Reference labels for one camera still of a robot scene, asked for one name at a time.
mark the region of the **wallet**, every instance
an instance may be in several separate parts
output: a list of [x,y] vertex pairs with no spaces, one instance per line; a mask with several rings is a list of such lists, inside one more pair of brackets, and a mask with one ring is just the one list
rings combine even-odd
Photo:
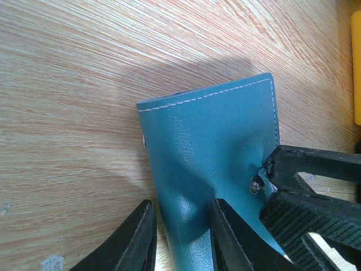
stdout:
[[279,145],[272,75],[137,103],[174,269],[213,271],[210,204],[222,198],[271,247],[252,178]]

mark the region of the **ridged black grip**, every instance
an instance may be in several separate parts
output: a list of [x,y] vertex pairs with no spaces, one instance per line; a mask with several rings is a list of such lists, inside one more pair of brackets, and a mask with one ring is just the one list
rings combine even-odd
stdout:
[[355,203],[302,190],[280,190],[266,202],[259,218],[293,263],[305,271],[339,270],[310,232],[329,244],[361,250],[361,207]]

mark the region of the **blue leather wallet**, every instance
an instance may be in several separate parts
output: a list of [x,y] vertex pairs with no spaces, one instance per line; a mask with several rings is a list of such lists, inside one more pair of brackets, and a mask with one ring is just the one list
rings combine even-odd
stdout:
[[272,75],[137,103],[177,271],[211,271],[209,206],[223,198],[278,252],[250,182],[279,145]]

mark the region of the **wallet flap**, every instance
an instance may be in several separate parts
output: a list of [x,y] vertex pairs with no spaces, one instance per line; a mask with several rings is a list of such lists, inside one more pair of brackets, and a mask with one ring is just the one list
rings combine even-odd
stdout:
[[137,104],[175,270],[213,270],[209,206],[225,199],[283,253],[258,218],[250,182],[279,145],[272,75]]

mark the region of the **wood grain surface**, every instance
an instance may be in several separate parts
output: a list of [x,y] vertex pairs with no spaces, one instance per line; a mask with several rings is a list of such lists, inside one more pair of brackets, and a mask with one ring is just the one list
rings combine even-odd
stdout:
[[[0,0],[0,270],[70,269],[155,199],[135,102],[272,72],[281,142],[352,152],[347,0]],[[308,176],[323,194],[354,186]],[[157,270],[172,270],[159,222]]]

